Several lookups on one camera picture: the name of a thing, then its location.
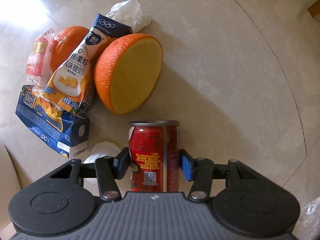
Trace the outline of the white lid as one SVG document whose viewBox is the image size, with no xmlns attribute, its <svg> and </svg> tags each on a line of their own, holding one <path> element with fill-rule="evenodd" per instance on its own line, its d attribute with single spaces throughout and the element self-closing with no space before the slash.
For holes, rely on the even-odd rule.
<svg viewBox="0 0 320 240">
<path fill-rule="evenodd" d="M 84 160 L 84 164 L 95 163 L 101 157 L 116 157 L 122 149 L 123 147 L 111 141 L 99 142 L 92 148 L 91 155 Z"/>
</svg>

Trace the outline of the wooden furniture leg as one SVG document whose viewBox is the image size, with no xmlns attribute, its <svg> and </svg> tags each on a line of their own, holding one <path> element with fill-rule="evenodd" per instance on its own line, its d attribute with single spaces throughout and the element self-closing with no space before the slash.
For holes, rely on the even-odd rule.
<svg viewBox="0 0 320 240">
<path fill-rule="evenodd" d="M 320 14 L 320 0 L 317 0 L 315 3 L 313 3 L 308 8 L 308 12 L 311 15 L 311 17 L 318 16 Z"/>
</svg>

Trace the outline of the red drink can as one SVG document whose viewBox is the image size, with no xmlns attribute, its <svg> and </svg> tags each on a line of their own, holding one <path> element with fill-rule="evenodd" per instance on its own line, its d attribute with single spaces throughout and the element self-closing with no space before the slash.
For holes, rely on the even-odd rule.
<svg viewBox="0 0 320 240">
<path fill-rule="evenodd" d="M 131 190 L 177 192 L 180 163 L 179 121 L 131 121 Z"/>
</svg>

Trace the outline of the white round trash bin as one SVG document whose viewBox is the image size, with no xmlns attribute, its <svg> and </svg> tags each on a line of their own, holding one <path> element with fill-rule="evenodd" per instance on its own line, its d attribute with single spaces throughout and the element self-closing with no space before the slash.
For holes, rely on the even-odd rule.
<svg viewBox="0 0 320 240">
<path fill-rule="evenodd" d="M 1 144 L 1 239 L 10 239 L 15 233 L 8 207 L 12 197 L 21 190 L 17 173 L 4 145 Z"/>
</svg>

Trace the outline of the yogurt pouch white blue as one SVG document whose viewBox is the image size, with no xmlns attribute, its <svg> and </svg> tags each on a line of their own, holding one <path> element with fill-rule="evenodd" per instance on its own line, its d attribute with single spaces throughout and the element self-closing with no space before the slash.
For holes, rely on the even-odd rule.
<svg viewBox="0 0 320 240">
<path fill-rule="evenodd" d="M 93 60 L 113 40 L 131 33 L 130 26 L 97 15 L 91 29 L 52 74 L 43 98 L 73 115 L 86 116 L 94 95 Z"/>
</svg>

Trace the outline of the half orange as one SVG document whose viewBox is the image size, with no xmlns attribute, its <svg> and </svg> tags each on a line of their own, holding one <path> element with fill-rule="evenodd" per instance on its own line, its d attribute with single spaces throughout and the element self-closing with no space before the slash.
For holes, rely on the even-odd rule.
<svg viewBox="0 0 320 240">
<path fill-rule="evenodd" d="M 162 64 L 163 48 L 155 37 L 130 34 L 114 40 L 94 68 L 100 100 L 114 114 L 133 112 L 152 93 Z"/>
</svg>

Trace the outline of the crumpled white tissue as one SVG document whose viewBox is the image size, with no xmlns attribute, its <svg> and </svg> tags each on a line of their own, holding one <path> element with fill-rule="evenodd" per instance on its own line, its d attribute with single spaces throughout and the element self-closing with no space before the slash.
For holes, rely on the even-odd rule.
<svg viewBox="0 0 320 240">
<path fill-rule="evenodd" d="M 147 27 L 152 21 L 152 18 L 142 11 L 137 0 L 116 3 L 105 16 L 131 27 L 134 34 Z"/>
</svg>

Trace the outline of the clear plastic bag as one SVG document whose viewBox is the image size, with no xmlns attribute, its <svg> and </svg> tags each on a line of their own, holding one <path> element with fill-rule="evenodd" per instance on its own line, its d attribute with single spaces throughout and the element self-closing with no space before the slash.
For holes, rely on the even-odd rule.
<svg viewBox="0 0 320 240">
<path fill-rule="evenodd" d="M 297 235 L 299 239 L 319 239 L 319 198 L 303 208 Z"/>
</svg>

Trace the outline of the whole orange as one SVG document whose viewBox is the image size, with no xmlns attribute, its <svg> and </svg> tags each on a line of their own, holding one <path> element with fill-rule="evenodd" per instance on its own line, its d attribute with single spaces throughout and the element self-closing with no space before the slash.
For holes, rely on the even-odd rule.
<svg viewBox="0 0 320 240">
<path fill-rule="evenodd" d="M 63 29 L 54 37 L 49 64 L 52 72 L 55 72 L 68 59 L 88 32 L 89 29 L 86 27 L 71 26 Z"/>
</svg>

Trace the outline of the blue milk carton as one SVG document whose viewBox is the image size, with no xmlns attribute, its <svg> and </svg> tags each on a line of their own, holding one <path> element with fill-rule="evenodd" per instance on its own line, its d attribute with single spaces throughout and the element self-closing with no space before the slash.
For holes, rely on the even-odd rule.
<svg viewBox="0 0 320 240">
<path fill-rule="evenodd" d="M 18 97 L 16 115 L 47 146 L 68 159 L 85 152 L 90 120 L 80 118 L 42 97 L 35 85 L 23 85 Z"/>
</svg>

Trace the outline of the red clear snack wrapper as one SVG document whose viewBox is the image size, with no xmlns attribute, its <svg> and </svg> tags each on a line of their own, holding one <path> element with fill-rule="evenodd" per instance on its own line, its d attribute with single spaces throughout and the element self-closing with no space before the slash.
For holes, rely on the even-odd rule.
<svg viewBox="0 0 320 240">
<path fill-rule="evenodd" d="M 53 73 L 50 68 L 50 58 L 54 37 L 53 28 L 38 36 L 27 60 L 26 74 L 28 80 L 42 88 L 46 86 Z"/>
</svg>

